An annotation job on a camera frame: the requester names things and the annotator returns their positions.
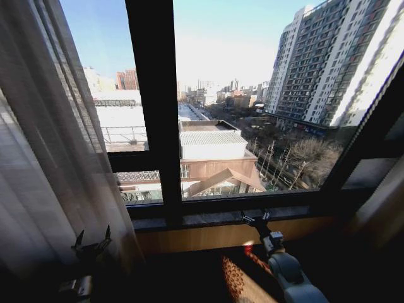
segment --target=bare tree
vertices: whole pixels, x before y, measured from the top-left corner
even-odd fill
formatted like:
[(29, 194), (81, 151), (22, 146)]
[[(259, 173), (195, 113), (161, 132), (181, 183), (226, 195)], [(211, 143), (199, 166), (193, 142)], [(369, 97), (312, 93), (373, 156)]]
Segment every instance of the bare tree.
[(254, 142), (254, 149), (252, 150), (252, 154), (254, 155), (255, 149), (257, 147), (257, 137), (255, 137), (255, 142)]
[(266, 150), (266, 154), (265, 154), (265, 158), (264, 158), (264, 160), (263, 160), (263, 164), (261, 165), (261, 169), (259, 170), (259, 175), (261, 175), (261, 173), (262, 173), (262, 171), (263, 171), (266, 157), (268, 156), (268, 153), (270, 152), (270, 147), (271, 147), (271, 146), (268, 145), (268, 149)]
[(271, 178), (271, 184), (273, 184), (272, 182), (273, 182), (273, 180), (274, 180), (274, 178), (275, 178), (275, 176), (276, 176), (276, 171), (278, 170), (279, 163), (282, 161), (282, 158), (283, 158), (283, 156), (285, 155), (285, 151), (286, 151), (286, 148), (283, 149), (283, 152), (282, 152), (282, 154), (279, 156), (279, 160), (278, 160), (277, 163), (276, 163), (275, 171), (273, 172), (273, 175), (272, 175), (272, 178)]
[(261, 156), (262, 151), (263, 151), (262, 149), (259, 150), (259, 153), (258, 153), (258, 156), (257, 156), (257, 166), (258, 166), (258, 160), (259, 160), (259, 157)]
[(268, 161), (267, 161), (267, 163), (266, 163), (265, 177), (266, 177), (266, 175), (267, 175), (267, 173), (268, 173), (268, 168), (269, 168), (269, 166), (270, 166), (270, 162), (271, 162), (271, 159), (272, 159), (272, 156), (273, 156), (273, 146), (274, 146), (274, 145), (275, 145), (275, 140), (273, 140), (273, 141), (272, 141), (272, 144), (271, 144), (270, 156), (269, 156)]
[(318, 187), (325, 180), (342, 151), (341, 146), (316, 138), (304, 139), (291, 147), (291, 163), (298, 167), (298, 176), (307, 175)]
[(290, 160), (290, 158), (289, 158), (289, 156), (290, 156), (290, 150), (291, 150), (291, 148), (288, 149), (288, 152), (287, 152), (287, 154), (285, 155), (285, 157), (284, 157), (284, 159), (283, 159), (282, 166), (280, 167), (279, 174), (278, 174), (278, 177), (277, 177), (276, 180), (275, 180), (275, 184), (274, 184), (274, 185), (277, 185), (277, 184), (278, 184), (278, 180), (279, 180), (280, 175), (282, 175), (283, 170), (285, 169), (286, 165), (289, 163), (289, 160)]
[(307, 165), (307, 162), (306, 162), (306, 161), (303, 161), (303, 162), (300, 164), (299, 169), (297, 170), (297, 172), (294, 173), (295, 179), (293, 180), (293, 182), (292, 182), (291, 185), (289, 186), (289, 190), (291, 190), (291, 189), (293, 188), (293, 185), (295, 185), (297, 179), (300, 177), (300, 175), (301, 175), (301, 173), (302, 173), (302, 171), (304, 170), (304, 167), (305, 167), (306, 165)]

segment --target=black window frame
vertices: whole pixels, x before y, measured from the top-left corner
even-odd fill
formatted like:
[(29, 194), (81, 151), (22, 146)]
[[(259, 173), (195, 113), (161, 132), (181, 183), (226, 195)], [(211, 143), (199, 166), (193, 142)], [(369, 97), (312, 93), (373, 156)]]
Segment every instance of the black window frame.
[[(404, 73), (401, 55), (320, 189), (182, 201), (173, 4), (162, 1), (156, 9), (150, 1), (126, 0), (126, 8), (150, 150), (108, 153), (108, 157), (113, 172), (159, 170), (163, 195), (163, 204), (127, 206), (132, 219), (163, 218), (167, 228), (174, 229), (185, 227), (184, 216), (201, 213), (217, 215), (280, 207), (287, 211), (277, 219), (348, 215), (363, 205), (376, 189), (343, 188), (357, 164), (362, 159), (397, 158), (403, 154), (401, 141), (384, 140), (404, 110), (404, 102), (389, 102), (401, 92)], [(302, 206), (308, 207), (303, 215), (294, 212)], [(226, 222), (216, 220), (214, 224), (223, 223)]]

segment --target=sky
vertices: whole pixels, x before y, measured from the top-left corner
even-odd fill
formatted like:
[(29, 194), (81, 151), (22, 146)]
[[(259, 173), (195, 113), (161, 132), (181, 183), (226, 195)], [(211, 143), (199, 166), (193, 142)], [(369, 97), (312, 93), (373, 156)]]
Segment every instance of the sky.
[[(116, 78), (134, 68), (124, 0), (60, 0), (84, 67)], [(282, 30), (320, 0), (174, 0), (177, 80), (257, 85), (270, 79)]]

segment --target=wooden panel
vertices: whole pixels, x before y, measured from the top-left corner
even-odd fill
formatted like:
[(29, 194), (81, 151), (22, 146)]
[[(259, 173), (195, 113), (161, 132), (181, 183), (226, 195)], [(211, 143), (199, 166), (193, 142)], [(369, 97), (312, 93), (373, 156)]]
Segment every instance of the wooden panel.
[[(333, 217), (303, 218), (270, 222), (268, 226), (274, 231), (280, 230), (285, 240), (289, 241), (321, 230), (333, 222), (335, 222)], [(225, 225), (165, 232), (138, 232), (136, 236), (145, 255), (241, 246), (246, 243), (259, 244), (258, 233), (254, 228), (247, 225)]]

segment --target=sheer curtain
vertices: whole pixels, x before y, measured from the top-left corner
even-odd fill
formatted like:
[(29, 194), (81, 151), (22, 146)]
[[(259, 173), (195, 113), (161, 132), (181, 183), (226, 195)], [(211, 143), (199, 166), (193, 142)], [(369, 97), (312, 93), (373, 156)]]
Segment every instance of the sheer curtain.
[(140, 258), (100, 123), (57, 1), (0, 1), (0, 258), (18, 275), (74, 261), (104, 238), (125, 268)]

